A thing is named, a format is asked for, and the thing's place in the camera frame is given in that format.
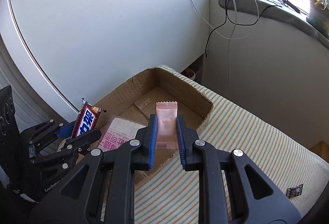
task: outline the snack package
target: snack package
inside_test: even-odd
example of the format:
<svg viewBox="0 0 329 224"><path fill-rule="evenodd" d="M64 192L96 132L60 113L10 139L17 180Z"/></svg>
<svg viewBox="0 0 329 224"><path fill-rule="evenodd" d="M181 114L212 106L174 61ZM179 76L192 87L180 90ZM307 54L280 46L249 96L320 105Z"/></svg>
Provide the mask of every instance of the snack package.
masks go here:
<svg viewBox="0 0 329 224"><path fill-rule="evenodd" d="M135 138L137 131L145 126L122 117L112 115L107 124L101 128L102 137L92 144L103 152L119 148L125 142Z"/></svg>
<svg viewBox="0 0 329 224"><path fill-rule="evenodd" d="M92 106L82 98L82 106L70 138L75 138L93 129L101 112L106 112L106 110Z"/></svg>
<svg viewBox="0 0 329 224"><path fill-rule="evenodd" d="M177 102L157 102L158 117L157 148L177 149Z"/></svg>

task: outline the potted plant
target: potted plant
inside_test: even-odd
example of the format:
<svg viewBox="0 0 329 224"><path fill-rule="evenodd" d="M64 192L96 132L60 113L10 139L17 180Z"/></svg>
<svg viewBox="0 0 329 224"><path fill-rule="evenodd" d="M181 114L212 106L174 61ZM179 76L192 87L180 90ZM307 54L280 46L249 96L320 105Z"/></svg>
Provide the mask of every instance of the potted plant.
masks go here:
<svg viewBox="0 0 329 224"><path fill-rule="evenodd" d="M329 35L329 0L310 0L308 20L315 29Z"/></svg>
<svg viewBox="0 0 329 224"><path fill-rule="evenodd" d="M329 39L329 0L310 0L310 13L306 20Z"/></svg>

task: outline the cardboard piece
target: cardboard piece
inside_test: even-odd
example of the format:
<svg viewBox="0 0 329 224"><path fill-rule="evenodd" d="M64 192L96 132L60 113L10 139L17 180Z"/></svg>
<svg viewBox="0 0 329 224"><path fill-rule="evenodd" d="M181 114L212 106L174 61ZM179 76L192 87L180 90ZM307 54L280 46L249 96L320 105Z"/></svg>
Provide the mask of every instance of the cardboard piece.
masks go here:
<svg viewBox="0 0 329 224"><path fill-rule="evenodd" d="M178 114L185 118L187 127L198 133L208 123L213 108L212 102L187 82L161 68L146 69L121 84L100 100L95 106L106 109L102 113L97 128L103 127L112 114L137 123L148 125L150 115L156 113L156 102L177 101ZM153 174L173 156L174 150L156 149ZM141 178L135 178L137 184Z"/></svg>

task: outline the metal screw head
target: metal screw head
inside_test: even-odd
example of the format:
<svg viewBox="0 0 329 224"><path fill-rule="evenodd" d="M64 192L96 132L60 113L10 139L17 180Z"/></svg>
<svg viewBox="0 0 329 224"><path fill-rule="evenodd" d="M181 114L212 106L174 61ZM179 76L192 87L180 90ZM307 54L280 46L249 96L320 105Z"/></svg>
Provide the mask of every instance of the metal screw head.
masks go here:
<svg viewBox="0 0 329 224"><path fill-rule="evenodd" d="M133 139L129 142L131 146L138 146L140 144L139 140Z"/></svg>
<svg viewBox="0 0 329 224"><path fill-rule="evenodd" d="M98 156L101 154L101 150L96 148L96 149L93 149L91 152L92 156Z"/></svg>
<svg viewBox="0 0 329 224"><path fill-rule="evenodd" d="M243 151L241 151L240 149L235 149L235 150L233 151L233 154L234 154L235 156L243 156Z"/></svg>
<svg viewBox="0 0 329 224"><path fill-rule="evenodd" d="M198 145L198 146L204 146L206 143L204 142L204 140L197 139L197 140L195 141L195 144Z"/></svg>

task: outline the black cable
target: black cable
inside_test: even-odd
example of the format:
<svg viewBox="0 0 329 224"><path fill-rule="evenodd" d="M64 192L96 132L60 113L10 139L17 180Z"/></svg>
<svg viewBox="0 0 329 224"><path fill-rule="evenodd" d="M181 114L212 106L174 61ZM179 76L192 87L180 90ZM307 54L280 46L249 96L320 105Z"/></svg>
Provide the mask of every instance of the black cable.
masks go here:
<svg viewBox="0 0 329 224"><path fill-rule="evenodd" d="M303 14L305 14L305 15L309 15L306 11L304 11L304 10L302 10L301 8L299 8L299 7L297 7L297 6L295 6L296 8L298 8L301 12L303 12Z"/></svg>
<svg viewBox="0 0 329 224"><path fill-rule="evenodd" d="M271 3L275 4L275 5L278 4L278 3L276 3L275 1L271 1L271 0L266 0L266 1L271 2Z"/></svg>
<svg viewBox="0 0 329 224"><path fill-rule="evenodd" d="M236 25L237 26L254 26L257 22L258 22L258 20L260 19L260 17L263 15L263 13L264 13L264 11L266 11L268 8L270 8L270 7L280 7L280 8L282 8L282 6L280 6L280 5L269 5L269 6L267 6L263 11L262 11L262 13L259 15L259 17L257 18L257 20L254 22L254 23L252 23L252 24L239 24L239 23L237 23ZM228 17L228 14L227 14L227 4L225 3L225 14L226 14L226 17L227 17L227 19L231 22L231 23L234 23L234 22L232 22L231 20L230 20L230 18Z"/></svg>
<svg viewBox="0 0 329 224"><path fill-rule="evenodd" d="M226 24L227 19L228 19L231 23L234 23L234 22L232 22L232 21L230 20L230 18L228 17L228 13L227 13L227 3L228 3L227 0L225 0L225 21L224 21L224 23L221 24L220 26L217 26L216 28L214 28L214 29L210 32L210 34L209 34L209 36L208 36L208 40L207 40L207 44L206 44L206 48L205 48L205 56L206 56L206 57L207 57L207 47L208 47L209 39L210 39L210 36L211 36L211 34L213 33L213 31L215 31L216 29L218 29L218 28L222 27L224 24ZM264 11L266 11L266 10L267 10L268 8L270 8L270 7L280 7L280 8L282 8L282 6L280 6L280 5L269 5L269 6L267 6L267 7L262 11L262 13L259 15L259 18L263 15ZM237 26L253 26L253 25L255 25L255 24L258 22L259 18L258 18L253 24L239 24L239 23L237 23L236 25L237 25Z"/></svg>
<svg viewBox="0 0 329 224"><path fill-rule="evenodd" d="M280 1L280 3L281 3L282 5L284 5L285 7L289 7L288 4L286 4L283 0L278 0L278 1Z"/></svg>
<svg viewBox="0 0 329 224"><path fill-rule="evenodd" d="M211 34L213 33L213 31L215 31L216 29L218 29L218 28L222 27L224 24L226 24L226 21L227 21L227 15L225 15L225 21L224 21L224 23L221 24L220 26L217 26L216 28L214 28L214 29L210 32L210 34L209 34L209 36L208 36L208 40L207 40L207 44L206 44L206 48L205 48L205 56L206 56L206 57L207 57L207 46L208 46L208 42L209 42L209 39L210 39Z"/></svg>

